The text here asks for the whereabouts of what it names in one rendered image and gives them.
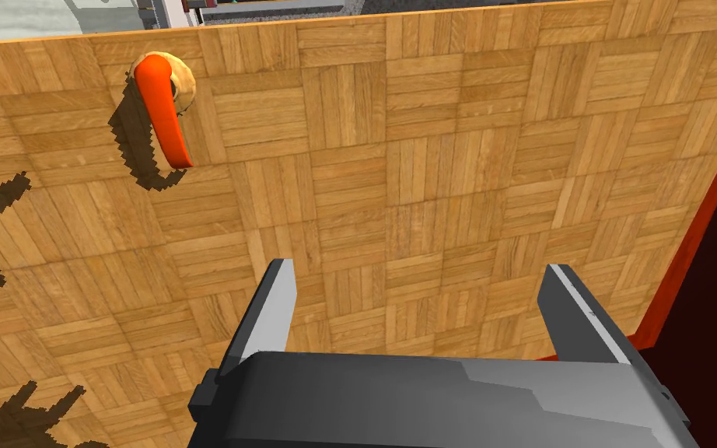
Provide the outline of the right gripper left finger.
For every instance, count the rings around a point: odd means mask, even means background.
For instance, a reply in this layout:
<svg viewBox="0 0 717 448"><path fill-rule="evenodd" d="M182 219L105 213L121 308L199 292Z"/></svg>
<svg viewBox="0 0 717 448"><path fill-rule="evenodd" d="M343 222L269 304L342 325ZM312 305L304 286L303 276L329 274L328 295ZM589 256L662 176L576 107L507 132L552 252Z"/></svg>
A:
<svg viewBox="0 0 717 448"><path fill-rule="evenodd" d="M283 352L289 337L296 298L293 260L272 260L233 333L218 375L225 376L256 352Z"/></svg>

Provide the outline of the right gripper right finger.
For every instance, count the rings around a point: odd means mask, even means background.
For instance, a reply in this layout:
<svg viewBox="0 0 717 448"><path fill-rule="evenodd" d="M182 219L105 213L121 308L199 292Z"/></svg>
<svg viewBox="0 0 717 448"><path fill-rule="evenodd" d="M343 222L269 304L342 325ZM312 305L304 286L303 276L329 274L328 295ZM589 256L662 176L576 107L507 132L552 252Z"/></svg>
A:
<svg viewBox="0 0 717 448"><path fill-rule="evenodd" d="M537 293L556 356L562 362L630 364L627 338L567 264L549 264Z"/></svg>

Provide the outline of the wooden parquet door leaf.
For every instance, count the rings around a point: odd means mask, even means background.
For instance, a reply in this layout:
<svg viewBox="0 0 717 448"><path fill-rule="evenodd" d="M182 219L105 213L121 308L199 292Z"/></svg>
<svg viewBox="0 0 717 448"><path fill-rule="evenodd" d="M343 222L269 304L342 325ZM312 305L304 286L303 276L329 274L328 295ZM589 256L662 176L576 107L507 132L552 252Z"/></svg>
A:
<svg viewBox="0 0 717 448"><path fill-rule="evenodd" d="M192 71L170 167L128 73ZM264 269L288 348L535 359L544 267L655 337L717 187L717 0L530 5L0 41L0 404L60 443L184 448Z"/></svg>

